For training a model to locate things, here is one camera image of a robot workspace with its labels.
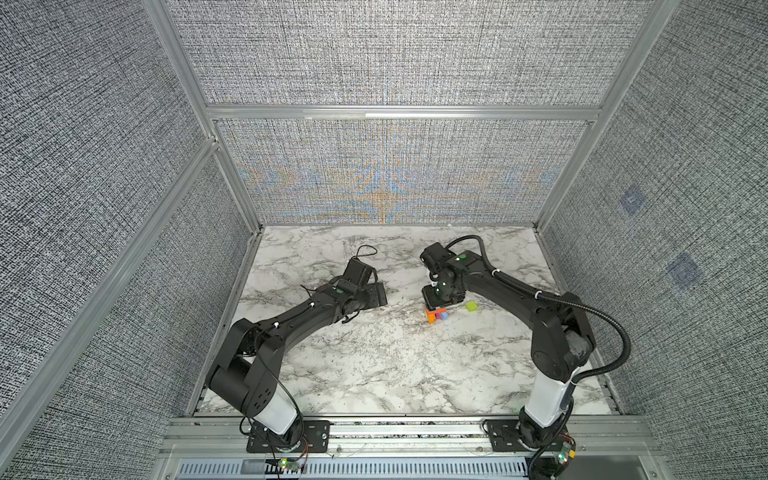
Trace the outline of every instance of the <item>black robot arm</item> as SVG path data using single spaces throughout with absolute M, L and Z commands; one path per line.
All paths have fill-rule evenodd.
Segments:
M 428 309 L 461 303 L 467 291 L 491 300 L 532 330 L 534 364 L 547 377 L 560 382 L 568 382 L 573 371 L 589 359 L 595 343 L 584 312 L 537 300 L 512 288 L 502 280 L 508 275 L 489 270 L 482 257 L 470 250 L 456 254 L 434 243 L 420 258 L 432 280 L 432 285 L 422 289 Z M 572 293 L 562 297 L 579 302 Z
M 374 283 L 369 283 L 374 276 Z M 376 270 L 353 257 L 342 276 L 319 286 L 306 301 L 271 319 L 240 319 L 224 339 L 206 384 L 248 419 L 272 430 L 286 445 L 300 437 L 296 406 L 277 385 L 283 357 L 324 326 L 348 322 L 361 310 L 386 305 Z M 255 357 L 253 363 L 245 360 Z

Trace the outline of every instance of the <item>blue square marker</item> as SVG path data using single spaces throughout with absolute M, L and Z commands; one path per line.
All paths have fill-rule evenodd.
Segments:
M 667 265 L 667 273 L 672 277 L 672 281 L 677 285 L 677 289 L 681 292 L 688 290 L 696 283 L 701 277 L 702 272 L 693 257 L 688 252 L 683 252 L 669 265 Z
M 645 203 L 645 195 L 637 184 L 630 185 L 624 195 L 619 199 L 619 203 L 629 216 L 635 215 Z

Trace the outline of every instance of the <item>aluminum frame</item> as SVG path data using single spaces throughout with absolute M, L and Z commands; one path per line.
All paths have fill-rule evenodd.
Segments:
M 210 137 L 198 147 L 192 160 L 141 224 L 104 279 L 0 418 L 0 476 L 133 278 L 155 240 L 163 232 L 165 224 L 176 212 L 211 157 L 214 145 L 215 141 Z
M 550 105 L 267 105 L 212 104 L 205 108 L 211 120 L 224 118 L 302 118 L 307 120 L 481 119 L 481 120 L 597 120 L 595 106 Z
M 151 478 L 173 478 L 180 461 L 186 458 L 271 458 L 270 454 L 245 453 L 247 441 L 239 432 L 241 418 L 173 419 Z M 306 419 L 331 422 L 328 453 L 310 454 L 315 458 L 533 455 L 493 452 L 482 431 L 485 419 L 514 422 L 516 415 L 307 415 Z M 648 478 L 671 478 L 666 459 L 642 416 L 574 415 L 568 430 L 578 444 L 577 455 L 637 456 Z
M 546 231 L 549 222 L 565 199 L 565 195 L 571 189 L 581 168 L 587 162 L 594 146 L 600 140 L 605 128 L 611 121 L 611 117 L 621 104 L 624 95 L 629 90 L 632 81 L 640 71 L 650 50 L 664 30 L 670 16 L 677 9 L 680 0 L 656 0 L 648 12 L 640 31 L 637 33 L 632 46 L 630 46 L 624 61 L 614 76 L 611 85 L 605 95 L 600 117 L 590 123 L 581 135 L 571 159 L 566 163 L 563 171 L 558 176 L 547 200 L 541 208 L 536 225 L 540 232 Z
M 214 123 L 205 115 L 206 103 L 203 90 L 200 87 L 200 82 L 197 80 L 197 76 L 194 74 L 189 55 L 187 55 L 187 52 L 181 44 L 179 32 L 176 29 L 176 25 L 171 20 L 170 12 L 168 11 L 165 2 L 163 0 L 142 0 L 142 2 L 144 3 L 144 9 L 147 11 L 149 18 L 157 31 L 157 36 L 160 38 L 161 44 L 168 56 L 168 60 L 170 60 L 171 65 L 176 71 L 181 87 L 187 94 L 187 99 L 190 102 L 195 117 L 197 117 L 197 121 L 200 123 L 200 128 L 203 129 L 203 132 L 205 132 L 207 136 L 214 136 L 219 140 L 220 135 L 217 135 Z M 240 178 L 240 175 L 237 173 L 235 163 L 232 161 L 232 157 L 229 155 L 226 146 L 217 150 L 216 158 L 224 175 L 224 180 L 230 188 L 232 197 L 240 209 L 240 212 L 243 214 L 243 219 L 245 220 L 246 225 L 250 228 L 251 232 L 257 232 L 261 226 L 261 222 L 259 221 L 256 207 L 250 199 L 243 179 Z

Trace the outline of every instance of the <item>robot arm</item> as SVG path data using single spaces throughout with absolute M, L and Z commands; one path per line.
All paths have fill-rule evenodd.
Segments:
M 492 269 L 487 260 L 472 251 L 457 254 L 434 243 L 420 258 L 432 281 L 422 289 L 429 310 L 461 303 L 470 291 L 498 304 L 531 329 L 531 358 L 538 374 L 520 411 L 518 431 L 521 441 L 530 449 L 550 445 L 571 400 L 571 379 L 584 369 L 595 347 L 586 314 L 571 306 L 537 300 L 534 295 L 510 286 L 511 277 Z M 580 303 L 572 293 L 561 298 Z
M 374 283 L 369 283 L 371 275 Z M 206 384 L 237 408 L 278 435 L 284 445 L 299 441 L 302 426 L 297 407 L 278 388 L 283 357 L 297 343 L 324 326 L 360 310 L 386 305 L 376 270 L 357 257 L 342 276 L 319 286 L 306 301 L 271 319 L 252 323 L 240 319 L 224 339 Z M 256 357 L 253 363 L 244 357 Z

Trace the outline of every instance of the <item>colored block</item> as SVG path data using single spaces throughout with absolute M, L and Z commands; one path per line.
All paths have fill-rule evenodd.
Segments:
M 427 315 L 427 321 L 430 323 L 434 323 L 436 319 L 447 319 L 448 318 L 448 310 L 444 308 L 438 308 L 436 310 L 427 310 L 426 305 L 424 305 L 424 313 Z

